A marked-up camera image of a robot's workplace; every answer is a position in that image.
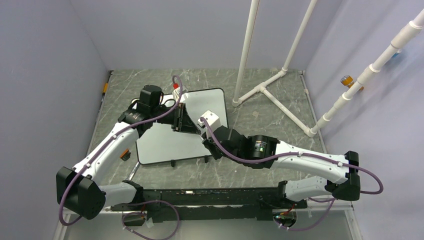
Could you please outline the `white whiteboard black frame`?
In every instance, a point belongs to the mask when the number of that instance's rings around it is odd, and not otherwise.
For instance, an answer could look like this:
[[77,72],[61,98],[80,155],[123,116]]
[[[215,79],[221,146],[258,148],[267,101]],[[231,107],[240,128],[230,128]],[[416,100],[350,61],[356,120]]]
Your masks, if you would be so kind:
[[[223,126],[229,126],[221,88],[189,91],[181,101],[186,103],[188,115],[195,122],[209,110],[219,117]],[[210,156],[199,135],[176,132],[170,125],[157,122],[136,141],[136,150],[138,162],[144,166]]]

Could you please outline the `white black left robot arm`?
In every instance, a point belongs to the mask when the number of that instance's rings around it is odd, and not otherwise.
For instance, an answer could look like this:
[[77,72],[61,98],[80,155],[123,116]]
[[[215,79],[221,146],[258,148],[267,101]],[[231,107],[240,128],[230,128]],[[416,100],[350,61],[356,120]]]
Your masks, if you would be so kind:
[[59,215],[63,209],[73,211],[80,218],[91,220],[104,207],[125,204],[131,210],[144,203],[143,187],[131,180],[114,185],[99,186],[112,162],[134,144],[154,123],[170,125],[174,132],[197,134],[201,131],[181,102],[185,88],[174,85],[172,106],[166,106],[162,89],[145,85],[139,98],[119,116],[106,138],[83,160],[71,168],[62,167],[56,174],[56,195]]

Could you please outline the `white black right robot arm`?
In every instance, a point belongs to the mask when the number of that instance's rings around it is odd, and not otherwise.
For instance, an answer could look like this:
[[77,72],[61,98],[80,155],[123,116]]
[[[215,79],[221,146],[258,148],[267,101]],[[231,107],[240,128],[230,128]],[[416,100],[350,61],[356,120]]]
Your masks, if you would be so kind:
[[206,131],[202,144],[214,159],[226,157],[252,169],[291,169],[311,174],[311,179],[282,181],[275,194],[276,203],[287,208],[293,202],[320,195],[332,195],[344,201],[357,201],[361,194],[358,170],[359,155],[348,151],[330,155],[295,147],[266,135],[244,136],[220,126],[214,137]]

